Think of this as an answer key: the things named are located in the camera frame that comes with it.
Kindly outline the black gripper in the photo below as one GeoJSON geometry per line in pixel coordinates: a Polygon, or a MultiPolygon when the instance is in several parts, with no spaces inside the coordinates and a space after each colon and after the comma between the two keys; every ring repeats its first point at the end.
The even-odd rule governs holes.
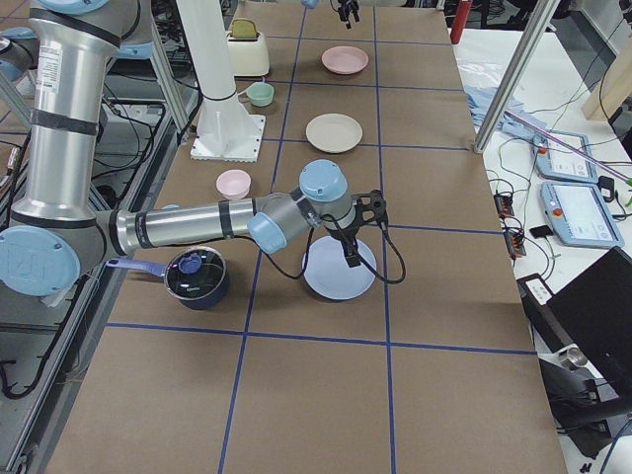
{"type": "MultiPolygon", "coordinates": [[[[353,229],[360,229],[370,223],[375,223],[382,232],[387,231],[387,204],[381,190],[372,190],[365,194],[354,194],[355,219],[353,229]]],[[[358,250],[356,231],[338,229],[335,238],[341,242],[345,255],[348,255],[348,266],[358,267],[361,255],[358,250]]]]}
{"type": "Polygon", "coordinates": [[[331,6],[339,13],[339,18],[347,29],[352,27],[348,14],[353,15],[355,22],[359,22],[359,4],[356,0],[336,0],[331,2],[331,6]]]}

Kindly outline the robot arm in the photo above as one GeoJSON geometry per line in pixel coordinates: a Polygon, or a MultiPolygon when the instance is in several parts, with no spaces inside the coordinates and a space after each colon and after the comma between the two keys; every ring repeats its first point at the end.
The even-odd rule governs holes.
{"type": "Polygon", "coordinates": [[[380,191],[349,192],[332,161],[304,167],[295,190],[167,210],[94,211],[88,203],[108,62],[154,26],[147,1],[35,1],[39,37],[32,147],[25,194],[1,233],[1,279],[12,290],[46,297],[80,276],[138,249],[249,236],[267,254],[324,227],[350,266],[361,263],[356,233],[387,223],[380,191]]]}

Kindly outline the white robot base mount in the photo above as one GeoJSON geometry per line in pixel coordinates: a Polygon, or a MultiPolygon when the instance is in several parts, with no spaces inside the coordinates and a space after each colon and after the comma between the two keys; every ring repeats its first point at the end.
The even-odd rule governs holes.
{"type": "Polygon", "coordinates": [[[255,162],[266,118],[249,114],[238,99],[220,3],[180,0],[177,6],[202,95],[191,155],[255,162]]]}

